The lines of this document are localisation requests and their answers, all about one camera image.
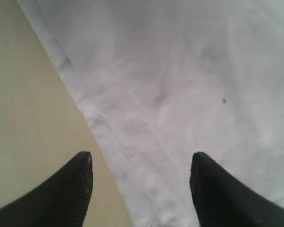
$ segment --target tan surface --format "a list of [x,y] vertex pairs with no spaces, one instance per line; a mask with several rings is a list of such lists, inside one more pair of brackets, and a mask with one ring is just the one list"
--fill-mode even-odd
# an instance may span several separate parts
[[13,0],[0,0],[0,207],[32,190],[78,151],[93,155],[84,226],[131,226],[83,117]]

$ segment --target beige floor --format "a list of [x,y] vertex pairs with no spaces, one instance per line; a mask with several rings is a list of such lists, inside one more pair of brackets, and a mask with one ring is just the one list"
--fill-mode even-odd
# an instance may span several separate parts
[[129,227],[88,126],[14,0],[0,0],[0,207],[32,190],[78,151],[93,155],[84,226]]

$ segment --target white fabric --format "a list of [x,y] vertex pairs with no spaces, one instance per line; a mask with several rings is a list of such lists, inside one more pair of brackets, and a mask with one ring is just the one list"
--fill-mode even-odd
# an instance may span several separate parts
[[197,151],[284,207],[284,0],[18,2],[135,227],[198,226]]

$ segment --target white sheet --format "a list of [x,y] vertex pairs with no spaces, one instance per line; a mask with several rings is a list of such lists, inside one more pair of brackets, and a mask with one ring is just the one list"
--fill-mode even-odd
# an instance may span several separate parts
[[18,2],[135,227],[198,226],[197,151],[284,207],[284,0]]

